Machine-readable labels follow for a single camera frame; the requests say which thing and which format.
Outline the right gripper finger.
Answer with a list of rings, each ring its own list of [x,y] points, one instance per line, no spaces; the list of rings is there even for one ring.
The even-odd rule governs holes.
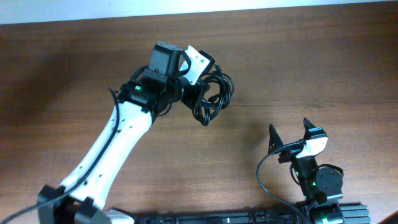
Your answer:
[[[314,124],[310,122],[309,119],[304,118],[303,125],[305,128],[305,134],[303,137],[304,139],[309,140],[309,139],[320,138],[322,136],[322,128],[316,127]]]
[[[275,154],[279,153],[283,150],[284,143],[282,142],[281,137],[279,136],[278,132],[276,131],[273,124],[269,125],[269,147],[268,153]]]

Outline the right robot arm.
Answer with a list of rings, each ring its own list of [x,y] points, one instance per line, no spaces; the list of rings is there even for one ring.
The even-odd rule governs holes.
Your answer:
[[[302,139],[284,144],[273,124],[269,125],[268,156],[278,155],[280,164],[290,163],[290,173],[299,185],[304,201],[294,206],[303,223],[344,223],[338,201],[343,198],[343,169],[331,164],[318,164],[316,157],[328,142],[321,127],[303,119]]]

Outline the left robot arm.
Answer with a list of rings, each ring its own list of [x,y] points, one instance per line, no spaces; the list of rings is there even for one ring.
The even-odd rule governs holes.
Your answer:
[[[199,77],[215,64],[206,52],[157,42],[148,65],[113,92],[112,115],[79,165],[58,188],[48,185],[37,201],[40,223],[135,223],[128,212],[103,211],[109,190],[133,147],[172,103],[190,109],[208,90]]]

